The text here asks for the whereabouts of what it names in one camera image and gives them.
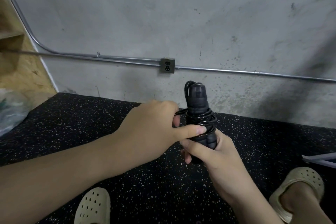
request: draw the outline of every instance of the person's left arm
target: person's left arm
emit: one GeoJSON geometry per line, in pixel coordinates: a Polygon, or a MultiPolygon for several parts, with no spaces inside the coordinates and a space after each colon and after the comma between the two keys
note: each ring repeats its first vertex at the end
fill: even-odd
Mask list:
{"type": "Polygon", "coordinates": [[[68,150],[0,167],[0,223],[36,223],[95,183],[152,161],[205,127],[179,126],[174,102],[133,108],[111,134],[68,150]]]}

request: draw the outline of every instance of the wooden board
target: wooden board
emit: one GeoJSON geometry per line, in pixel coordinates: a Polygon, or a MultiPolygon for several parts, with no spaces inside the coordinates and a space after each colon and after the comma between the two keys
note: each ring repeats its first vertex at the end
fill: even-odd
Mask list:
{"type": "Polygon", "coordinates": [[[33,107],[56,94],[39,56],[6,49],[35,51],[10,0],[0,0],[0,88],[20,91],[33,107]]]}

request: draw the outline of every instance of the plastic bag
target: plastic bag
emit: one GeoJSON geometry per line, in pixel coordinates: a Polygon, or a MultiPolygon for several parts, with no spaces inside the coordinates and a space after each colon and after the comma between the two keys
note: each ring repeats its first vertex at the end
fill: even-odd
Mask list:
{"type": "Polygon", "coordinates": [[[0,89],[0,136],[19,125],[29,111],[30,104],[24,95],[0,89]]]}

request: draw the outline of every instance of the person's left hand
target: person's left hand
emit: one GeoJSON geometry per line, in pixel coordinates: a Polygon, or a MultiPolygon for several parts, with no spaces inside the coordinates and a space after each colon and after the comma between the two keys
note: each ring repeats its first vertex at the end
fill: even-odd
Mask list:
{"type": "Polygon", "coordinates": [[[206,132],[199,125],[173,128],[172,124],[180,124],[180,117],[174,116],[178,110],[172,101],[141,104],[128,113],[115,133],[96,140],[111,156],[110,161],[119,162],[118,174],[158,158],[179,140],[206,132]]]}

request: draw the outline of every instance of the foot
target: foot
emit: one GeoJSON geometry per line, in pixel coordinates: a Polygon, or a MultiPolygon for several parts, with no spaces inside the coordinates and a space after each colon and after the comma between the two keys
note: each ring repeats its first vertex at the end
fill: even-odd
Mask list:
{"type": "Polygon", "coordinates": [[[281,196],[280,203],[283,208],[293,213],[302,201],[313,201],[319,205],[319,201],[313,188],[305,182],[295,182],[281,196]]]}

